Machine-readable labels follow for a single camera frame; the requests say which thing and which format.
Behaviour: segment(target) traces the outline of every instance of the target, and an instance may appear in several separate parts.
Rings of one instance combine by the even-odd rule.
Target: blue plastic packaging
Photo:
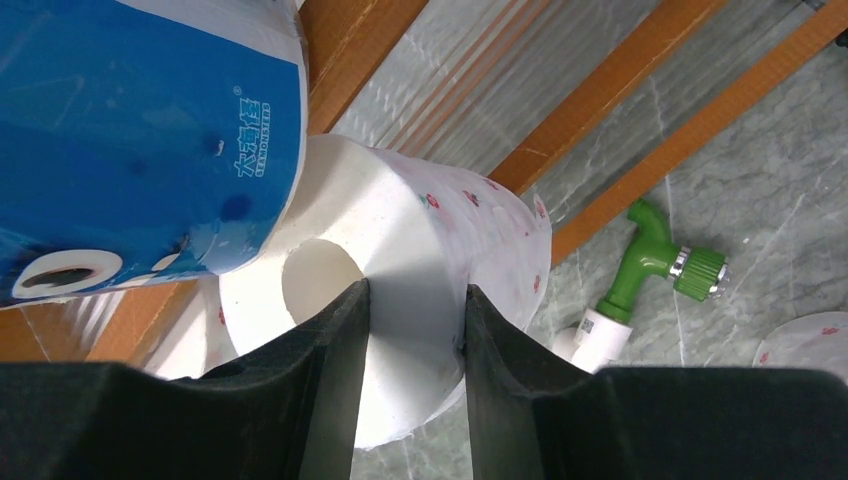
[[[303,158],[282,3],[0,0],[0,307],[257,255]]]

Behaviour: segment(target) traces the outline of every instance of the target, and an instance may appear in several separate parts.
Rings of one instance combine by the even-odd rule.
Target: qr code
[[[580,330],[583,330],[587,334],[592,333],[592,328],[595,326],[595,322],[589,320],[588,318],[583,319],[583,323],[580,324]]]

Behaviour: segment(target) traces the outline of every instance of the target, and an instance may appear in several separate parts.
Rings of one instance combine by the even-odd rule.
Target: red flower print
[[[477,200],[477,195],[474,195],[473,193],[469,192],[468,190],[463,190],[462,193],[465,194],[466,198],[468,198],[468,200],[470,200],[471,203],[473,203],[475,207],[478,207],[478,208],[480,207],[480,202],[479,202],[479,200]]]
[[[433,208],[439,208],[439,201],[436,200],[436,197],[427,194],[427,203],[429,203]]]

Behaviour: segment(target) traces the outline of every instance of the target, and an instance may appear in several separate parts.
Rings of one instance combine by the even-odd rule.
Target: green knob
[[[694,247],[683,265],[674,289],[699,302],[716,293],[727,274],[726,257],[708,248]]]

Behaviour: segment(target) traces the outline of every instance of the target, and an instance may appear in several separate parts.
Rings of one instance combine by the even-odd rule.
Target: green faucet
[[[627,325],[639,289],[650,275],[673,280],[675,290],[699,302],[721,293],[728,277],[723,254],[673,243],[665,216],[644,199],[630,207],[627,219],[639,232],[624,252],[612,287],[598,302],[600,314]]]

